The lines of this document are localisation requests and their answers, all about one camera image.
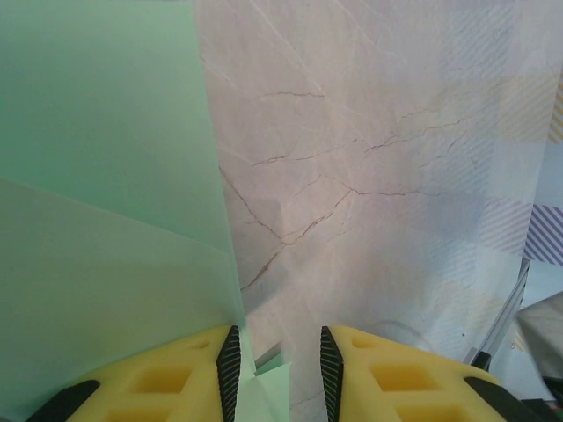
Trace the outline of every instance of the white marble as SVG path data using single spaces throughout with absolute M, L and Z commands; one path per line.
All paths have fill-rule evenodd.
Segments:
M 325 420 L 322 324 L 463 359 L 516 280 L 563 3 L 194 4 L 254 350 L 283 340 L 292 420 Z

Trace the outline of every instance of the marble surface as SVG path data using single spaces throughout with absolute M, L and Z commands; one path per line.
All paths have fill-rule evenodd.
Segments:
M 195 0 L 256 354 L 322 421 L 320 326 L 454 359 L 516 282 L 563 3 Z

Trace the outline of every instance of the black plastic part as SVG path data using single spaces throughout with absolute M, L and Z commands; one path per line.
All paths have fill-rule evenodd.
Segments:
M 500 385 L 495 385 L 475 377 L 465 378 L 465 382 L 467 382 L 470 387 L 507 422 L 543 421 L 536 413 L 531 411 Z
M 563 380 L 560 378 L 552 378 L 550 376 L 542 376 L 545 386 L 550 390 L 557 405 L 563 407 Z
M 338 422 L 344 360 L 330 329 L 326 326 L 320 333 L 320 372 L 323 375 L 328 422 Z
M 98 387 L 98 381 L 88 380 L 62 389 L 30 416 L 27 422 L 65 422 Z
M 477 353 L 477 356 L 473 359 L 472 367 L 478 367 L 488 372 L 491 367 L 491 355 L 479 350 L 479 353 Z
M 544 422 L 561 422 L 559 416 L 541 398 L 522 400 L 522 403 L 531 411 L 536 413 Z
M 236 325 L 230 328 L 217 357 L 216 365 L 223 422 L 233 422 L 237 407 L 238 377 L 240 376 L 240 339 Z

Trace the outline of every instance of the yellow plastic part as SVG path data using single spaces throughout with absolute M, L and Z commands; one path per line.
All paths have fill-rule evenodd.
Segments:
M 347 327 L 330 327 L 344 360 L 339 422 L 503 422 L 464 381 L 489 373 Z
M 222 422 L 216 359 L 230 326 L 98 369 L 98 389 L 69 422 Z

